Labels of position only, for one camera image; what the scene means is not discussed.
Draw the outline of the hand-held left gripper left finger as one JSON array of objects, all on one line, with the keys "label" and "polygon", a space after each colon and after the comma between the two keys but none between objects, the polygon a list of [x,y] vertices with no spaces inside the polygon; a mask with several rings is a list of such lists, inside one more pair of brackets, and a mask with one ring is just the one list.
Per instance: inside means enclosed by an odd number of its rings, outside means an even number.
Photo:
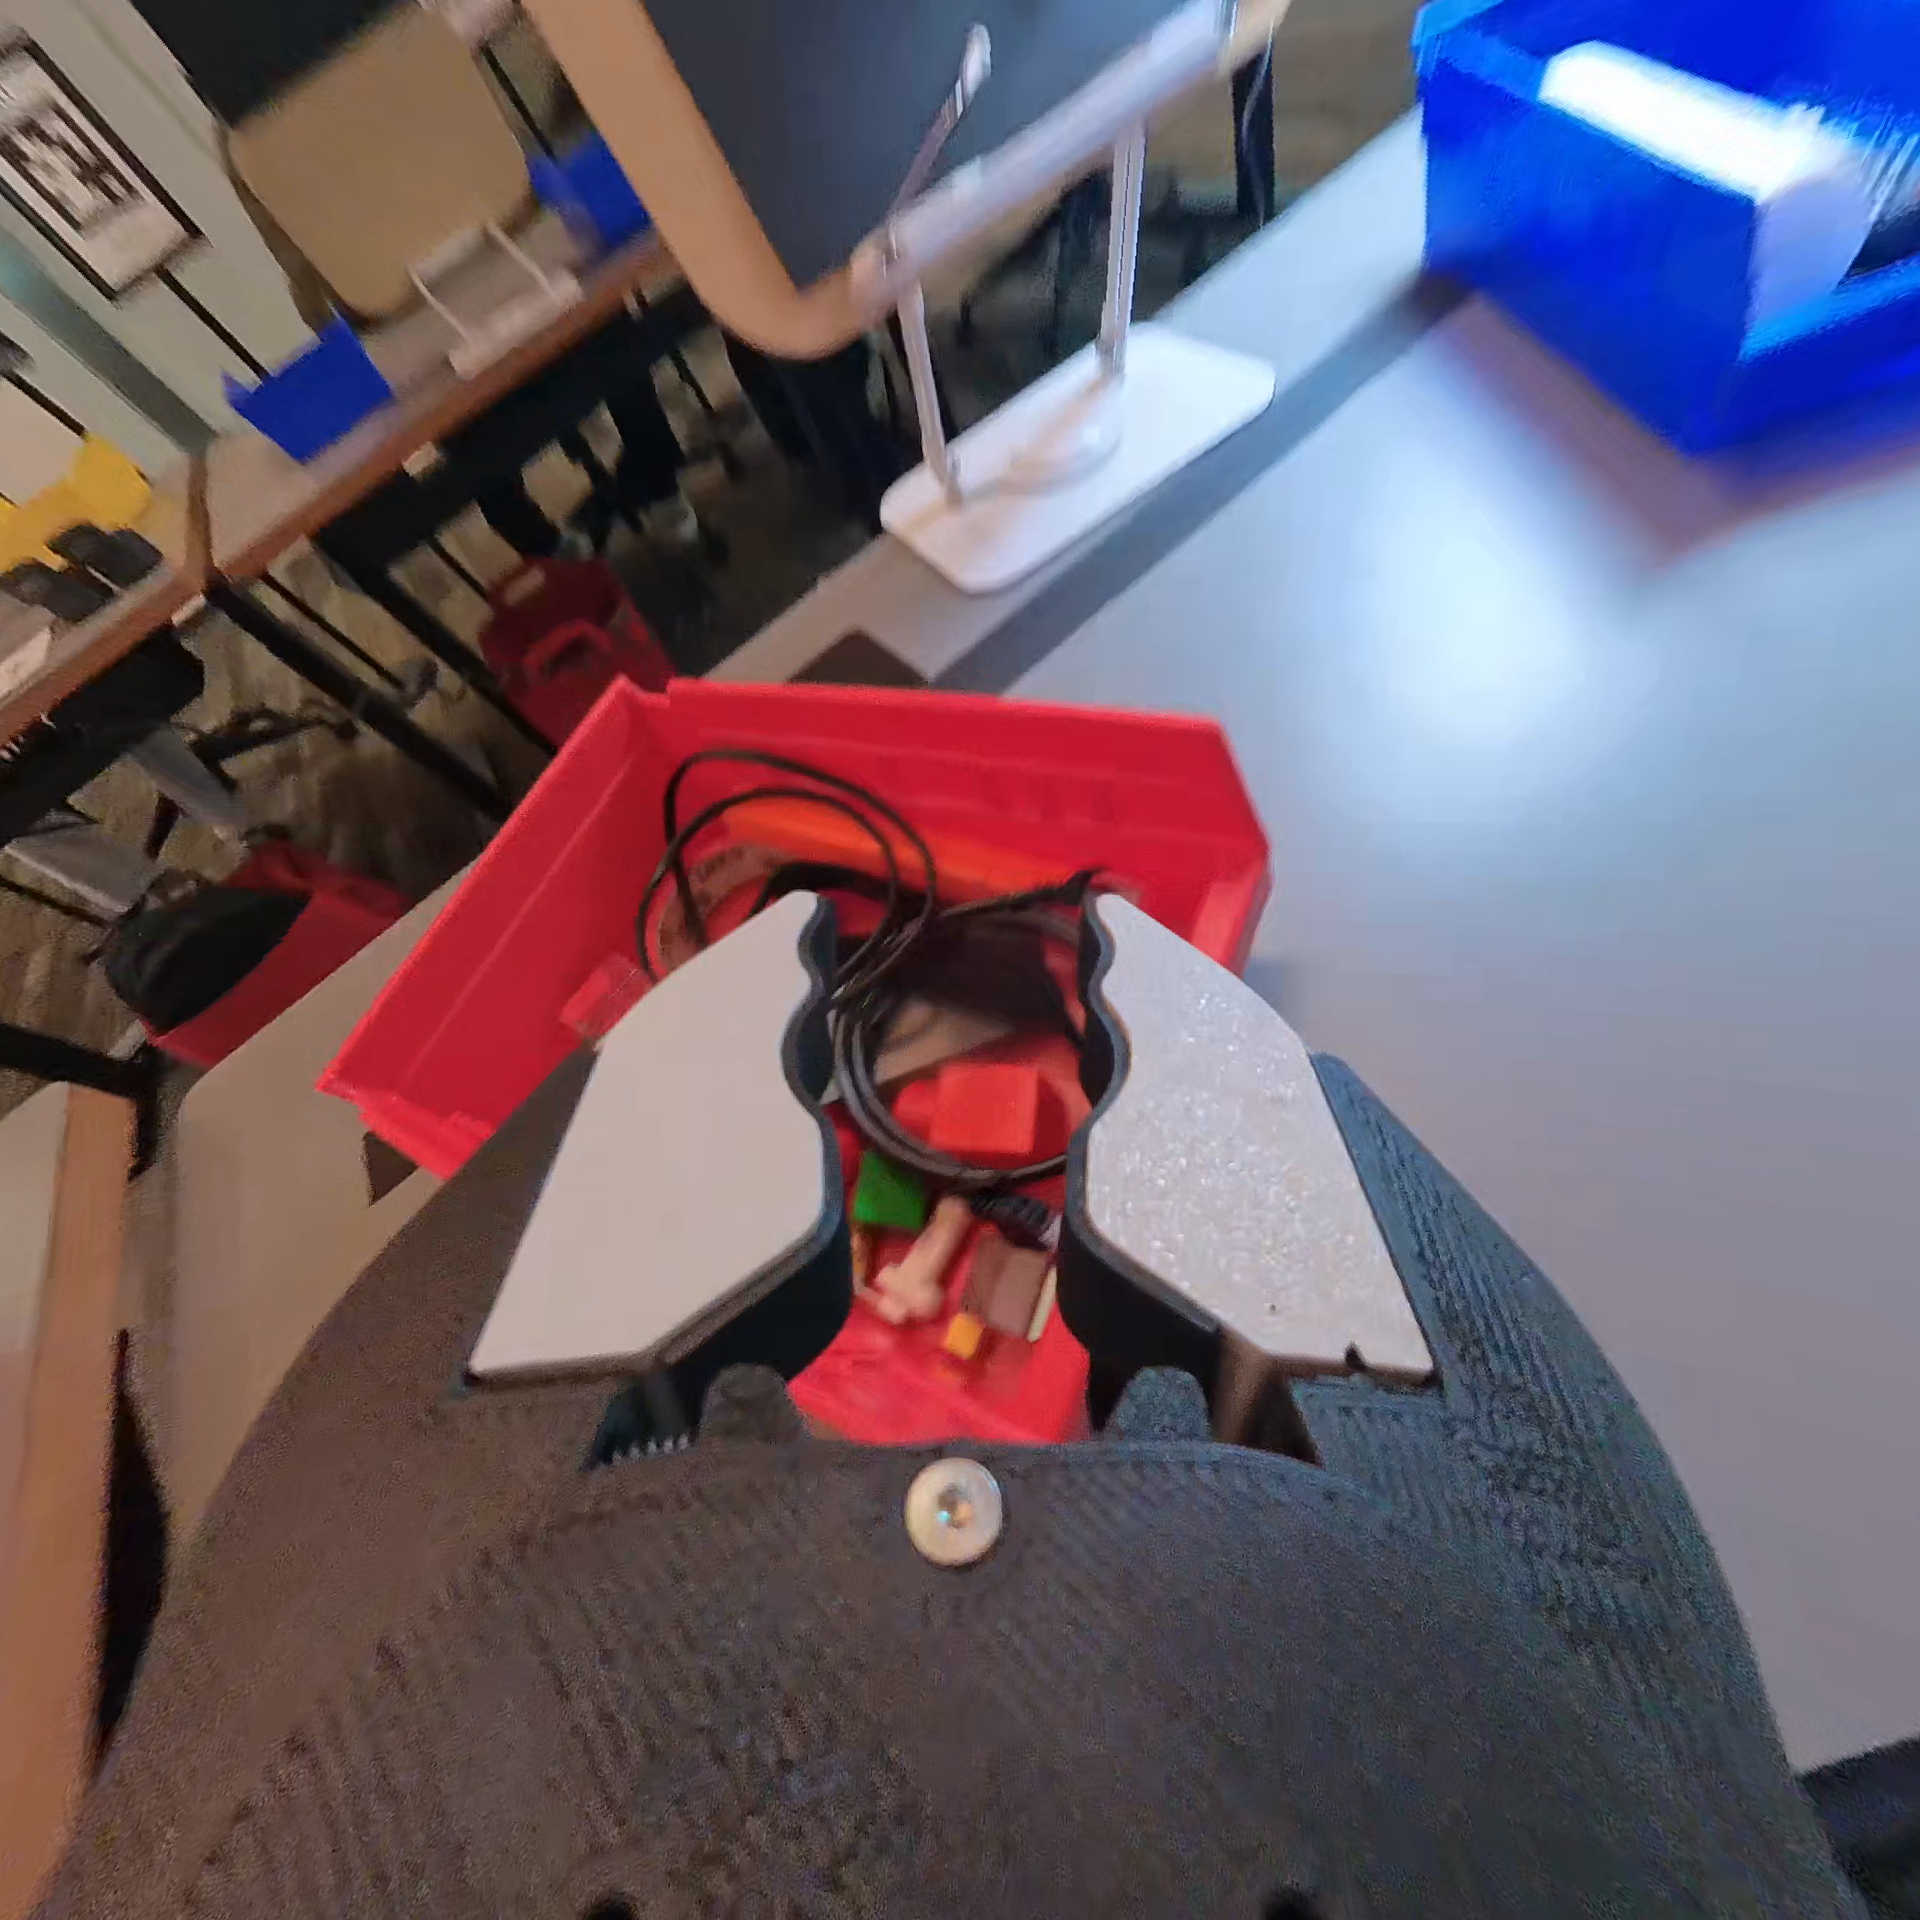
[{"label": "hand-held left gripper left finger", "polygon": [[583,1462],[690,1452],[729,1391],[783,1382],[850,1309],[824,1116],[837,916],[788,894],[578,1052],[469,1158],[497,1184],[469,1336],[474,1428],[585,1420]]}]

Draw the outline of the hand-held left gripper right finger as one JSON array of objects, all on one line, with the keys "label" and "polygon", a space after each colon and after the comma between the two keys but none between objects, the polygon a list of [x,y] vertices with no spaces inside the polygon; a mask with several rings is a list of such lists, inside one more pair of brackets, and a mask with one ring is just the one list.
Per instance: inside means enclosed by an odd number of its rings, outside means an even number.
[{"label": "hand-held left gripper right finger", "polygon": [[1212,1432],[1311,1455],[1296,1384],[1436,1384],[1437,1365],[1306,1044],[1117,894],[1079,944],[1087,1116],[1066,1142],[1058,1304],[1090,1396],[1199,1384]]}]

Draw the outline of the red plastic tray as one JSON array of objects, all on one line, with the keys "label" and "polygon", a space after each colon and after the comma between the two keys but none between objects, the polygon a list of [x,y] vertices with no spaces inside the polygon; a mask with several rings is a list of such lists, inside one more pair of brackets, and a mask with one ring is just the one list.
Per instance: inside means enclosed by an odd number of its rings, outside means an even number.
[{"label": "red plastic tray", "polygon": [[[400,961],[320,1086],[441,1176],[537,1086],[694,958],[682,901],[712,942],[769,894],[830,901],[842,952],[922,907],[1029,894],[1093,872],[1229,972],[1266,907],[1270,848],[1222,728],[1185,716],[1007,704],[929,688],[677,680],[607,689]],[[876,1047],[878,1101],[926,1140],[950,1061],[1030,1063],[1058,1099],[1065,1151],[1087,1116],[1074,1038],[1077,925],[1049,902],[1024,928],[942,928]],[[1030,1341],[991,1332],[973,1365],[942,1355],[964,1309],[970,1229],[944,1309],[895,1328],[857,1302],[798,1380],[799,1407],[863,1441],[1047,1445],[1085,1427],[1087,1355],[1050,1309]]]}]

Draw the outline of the blue plastic bin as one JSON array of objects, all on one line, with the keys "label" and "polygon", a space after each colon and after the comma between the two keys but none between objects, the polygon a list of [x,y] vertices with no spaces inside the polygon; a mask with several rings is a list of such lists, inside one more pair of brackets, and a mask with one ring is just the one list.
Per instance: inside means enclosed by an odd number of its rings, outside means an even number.
[{"label": "blue plastic bin", "polygon": [[1546,97],[1590,46],[1776,110],[1818,112],[1900,174],[1916,156],[1916,5],[1426,5],[1410,35],[1426,260],[1466,281],[1687,453],[1916,412],[1916,254],[1785,303],[1761,199]]}]

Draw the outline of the white bottle black cap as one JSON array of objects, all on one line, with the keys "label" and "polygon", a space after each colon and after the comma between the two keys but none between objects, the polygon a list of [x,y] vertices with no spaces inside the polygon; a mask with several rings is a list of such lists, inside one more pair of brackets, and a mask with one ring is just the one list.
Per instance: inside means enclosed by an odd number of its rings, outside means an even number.
[{"label": "white bottle black cap", "polygon": [[1746,204],[1746,317],[1838,291],[1873,221],[1866,152],[1809,105],[1778,105],[1604,40],[1566,47],[1537,100]]}]

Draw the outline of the small brown box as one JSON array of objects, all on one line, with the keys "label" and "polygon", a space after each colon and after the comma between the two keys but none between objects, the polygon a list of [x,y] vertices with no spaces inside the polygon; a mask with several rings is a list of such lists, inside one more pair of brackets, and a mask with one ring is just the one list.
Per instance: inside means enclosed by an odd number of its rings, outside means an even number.
[{"label": "small brown box", "polygon": [[964,1309],[1001,1336],[1030,1341],[1049,1276],[1050,1257],[1042,1248],[982,1239],[967,1272]]}]

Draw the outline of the small beige toy figure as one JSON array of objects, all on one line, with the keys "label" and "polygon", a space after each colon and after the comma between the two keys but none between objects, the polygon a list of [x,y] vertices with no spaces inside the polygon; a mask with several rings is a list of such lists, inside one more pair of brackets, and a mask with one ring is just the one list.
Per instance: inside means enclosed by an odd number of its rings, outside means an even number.
[{"label": "small beige toy figure", "polygon": [[873,1280],[870,1302],[880,1318],[895,1328],[936,1318],[944,1309],[949,1272],[964,1252],[973,1225],[970,1201],[962,1192],[942,1198],[912,1246],[882,1265]]}]

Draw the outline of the small red block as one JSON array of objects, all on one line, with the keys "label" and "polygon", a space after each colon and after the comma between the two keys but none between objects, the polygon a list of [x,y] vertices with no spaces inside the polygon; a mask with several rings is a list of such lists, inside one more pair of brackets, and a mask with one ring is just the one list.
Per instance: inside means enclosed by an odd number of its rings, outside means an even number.
[{"label": "small red block", "polygon": [[1058,1133],[1058,1099],[1033,1063],[950,1061],[929,1081],[926,1140],[952,1161],[1039,1161]]}]

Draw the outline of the red fabric bin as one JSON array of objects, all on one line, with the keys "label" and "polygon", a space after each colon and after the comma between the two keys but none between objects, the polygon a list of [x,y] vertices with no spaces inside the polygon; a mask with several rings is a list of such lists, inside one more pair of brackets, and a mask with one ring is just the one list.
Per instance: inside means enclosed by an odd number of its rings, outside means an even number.
[{"label": "red fabric bin", "polygon": [[144,1028],[144,1036],[172,1061],[200,1070],[220,1064],[295,1007],[413,905],[388,883],[350,870],[282,839],[257,843],[222,883],[304,894],[309,907],[286,942],[216,1005],[159,1038]]},{"label": "red fabric bin", "polygon": [[670,653],[601,560],[529,560],[486,592],[480,653],[548,748],[567,742],[615,680],[661,693]]}]

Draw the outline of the black bag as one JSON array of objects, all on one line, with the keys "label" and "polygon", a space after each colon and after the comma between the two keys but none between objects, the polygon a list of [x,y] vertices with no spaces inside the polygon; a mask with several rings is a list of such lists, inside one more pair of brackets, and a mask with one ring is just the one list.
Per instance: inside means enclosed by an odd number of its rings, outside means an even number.
[{"label": "black bag", "polygon": [[90,964],[130,1015],[159,1038],[246,982],[305,907],[304,894],[205,884],[111,923]]}]

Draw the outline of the grey table with wood edge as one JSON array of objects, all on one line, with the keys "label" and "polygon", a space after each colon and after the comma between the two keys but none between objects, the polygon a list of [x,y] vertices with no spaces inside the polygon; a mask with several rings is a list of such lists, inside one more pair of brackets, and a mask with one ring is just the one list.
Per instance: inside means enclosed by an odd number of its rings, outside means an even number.
[{"label": "grey table with wood edge", "polygon": [[90,1088],[44,1088],[2,1128],[5,1913],[36,1899],[90,1773],[133,1132]]}]

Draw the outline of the wooden top desk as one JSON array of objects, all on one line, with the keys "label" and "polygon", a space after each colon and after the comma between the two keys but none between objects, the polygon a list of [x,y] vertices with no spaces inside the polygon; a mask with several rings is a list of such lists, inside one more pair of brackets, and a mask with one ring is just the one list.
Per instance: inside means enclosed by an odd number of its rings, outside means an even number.
[{"label": "wooden top desk", "polygon": [[329,525],[426,448],[442,448],[617,316],[649,319],[666,344],[704,325],[700,301],[656,233],[593,260],[578,277],[573,299],[544,310],[538,327],[520,327],[469,376],[449,363],[448,328],[434,316],[382,327],[369,352],[400,380],[398,395],[305,463],[239,428],[156,477],[135,525],[159,549],[159,565],[90,619],[52,625],[40,655],[29,655],[34,673],[13,668],[13,652],[5,652],[5,737],[168,625],[213,585],[257,579],[287,547]]}]

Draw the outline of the small blue bin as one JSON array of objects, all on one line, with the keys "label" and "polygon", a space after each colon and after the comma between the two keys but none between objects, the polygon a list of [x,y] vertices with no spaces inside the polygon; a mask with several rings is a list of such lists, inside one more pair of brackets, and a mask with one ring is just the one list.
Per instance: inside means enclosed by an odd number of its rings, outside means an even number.
[{"label": "small blue bin", "polygon": [[224,372],[228,406],[296,463],[311,463],[396,400],[353,325],[333,316],[298,353],[246,383]]}]

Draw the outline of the yellow tool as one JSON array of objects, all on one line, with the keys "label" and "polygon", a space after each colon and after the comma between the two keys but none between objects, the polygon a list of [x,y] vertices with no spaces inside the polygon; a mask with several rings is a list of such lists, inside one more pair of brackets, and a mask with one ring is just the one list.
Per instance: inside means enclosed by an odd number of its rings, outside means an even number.
[{"label": "yellow tool", "polygon": [[133,528],[150,500],[150,477],[111,440],[85,435],[58,477],[29,496],[2,493],[2,571],[54,565],[52,539],[82,523]]}]

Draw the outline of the black panel on white stand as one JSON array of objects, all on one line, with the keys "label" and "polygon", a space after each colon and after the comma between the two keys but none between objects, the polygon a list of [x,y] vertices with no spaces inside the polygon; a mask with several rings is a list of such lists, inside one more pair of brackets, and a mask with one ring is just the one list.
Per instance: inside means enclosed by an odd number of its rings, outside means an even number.
[{"label": "black panel on white stand", "polygon": [[[808,361],[895,317],[920,463],[882,532],[1013,590],[1258,419],[1258,356],[1135,321],[1148,132],[1266,51],[1286,5],[529,1],[710,317]],[[1111,168],[1090,348],[949,436],[927,286]]]}]

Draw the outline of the black and beige panel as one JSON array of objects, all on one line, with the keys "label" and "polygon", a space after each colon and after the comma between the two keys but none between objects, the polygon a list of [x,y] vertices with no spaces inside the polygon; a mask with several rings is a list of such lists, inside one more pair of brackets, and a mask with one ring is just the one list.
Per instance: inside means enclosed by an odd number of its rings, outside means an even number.
[{"label": "black and beige panel", "polygon": [[396,5],[225,128],[224,163],[314,331],[408,310],[416,269],[534,204],[512,118],[423,5]]}]

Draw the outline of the black white marker sign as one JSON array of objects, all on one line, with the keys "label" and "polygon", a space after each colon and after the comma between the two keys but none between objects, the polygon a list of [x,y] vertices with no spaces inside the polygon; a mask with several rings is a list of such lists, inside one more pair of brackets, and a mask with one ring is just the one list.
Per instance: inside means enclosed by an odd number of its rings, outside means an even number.
[{"label": "black white marker sign", "polygon": [[176,197],[24,31],[2,38],[5,204],[119,301],[202,239]]}]

